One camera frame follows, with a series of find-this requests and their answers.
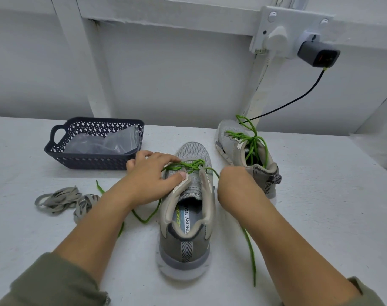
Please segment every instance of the charger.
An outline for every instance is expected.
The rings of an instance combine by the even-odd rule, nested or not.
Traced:
[[[337,61],[340,51],[330,44],[305,41],[301,44],[297,55],[315,68],[330,68]]]

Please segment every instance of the olive green sleeve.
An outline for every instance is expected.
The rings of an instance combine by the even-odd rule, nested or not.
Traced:
[[[357,277],[348,280],[361,292],[361,296],[349,301],[342,306],[385,306],[379,296],[366,285],[361,283]]]
[[[106,292],[80,267],[54,253],[44,253],[12,284],[0,306],[103,306]]]

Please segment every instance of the power cord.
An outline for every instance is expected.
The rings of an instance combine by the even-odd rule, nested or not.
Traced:
[[[289,102],[289,103],[287,103],[287,104],[285,104],[285,105],[283,105],[283,106],[280,106],[279,108],[276,108],[276,109],[272,110],[271,112],[262,114],[262,115],[260,115],[260,116],[254,117],[254,118],[251,118],[250,121],[252,121],[252,120],[254,120],[254,119],[257,119],[257,118],[260,118],[260,117],[267,116],[267,115],[269,115],[269,114],[271,114],[271,113],[277,112],[278,110],[280,110],[280,109],[282,109],[282,108],[284,108],[284,107],[286,107],[286,106],[288,106],[288,105],[294,103],[295,101],[298,101],[298,100],[302,99],[302,98],[305,97],[306,95],[308,95],[308,94],[309,94],[309,93],[317,86],[317,84],[318,84],[319,81],[321,80],[321,77],[323,77],[323,74],[324,74],[324,72],[325,72],[327,69],[328,69],[328,68],[323,68],[323,70],[321,71],[320,76],[318,77],[317,81],[315,82],[315,84],[313,84],[313,87],[311,87],[310,90],[308,90],[307,92],[305,92],[301,97],[298,97],[297,99],[295,99],[295,100],[293,100],[293,101],[291,101],[291,102]]]

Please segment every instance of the gray sneaker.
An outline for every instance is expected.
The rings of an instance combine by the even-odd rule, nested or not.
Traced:
[[[245,167],[271,200],[276,196],[276,184],[281,182],[277,163],[260,140],[257,141],[258,157],[255,153],[249,155],[251,146],[243,136],[253,137],[254,133],[247,131],[234,120],[223,120],[215,134],[216,148],[230,165]]]
[[[162,199],[156,260],[165,275],[191,280],[201,276],[210,263],[209,239],[215,221],[213,172],[204,169],[211,168],[211,159],[199,143],[186,143],[175,155],[197,169],[179,167],[165,171],[164,178],[178,170],[188,174]]]

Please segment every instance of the white table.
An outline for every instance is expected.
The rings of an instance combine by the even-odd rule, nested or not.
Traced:
[[[50,129],[63,122],[0,118],[0,298],[9,284],[42,253],[52,251],[75,226],[71,210],[60,216],[38,212],[35,198],[77,185],[98,193],[125,172],[69,170],[43,148]],[[197,141],[220,171],[224,159],[213,145],[215,129],[145,126],[143,149],[174,153]],[[277,209],[329,262],[358,276],[387,304],[387,172],[347,137],[261,133],[278,163]],[[151,203],[140,208],[148,215]],[[252,286],[249,251],[242,232],[217,206],[209,271],[191,283],[162,277],[155,264],[159,226],[126,219],[101,288],[117,305],[277,305],[280,301],[260,252],[257,288]]]

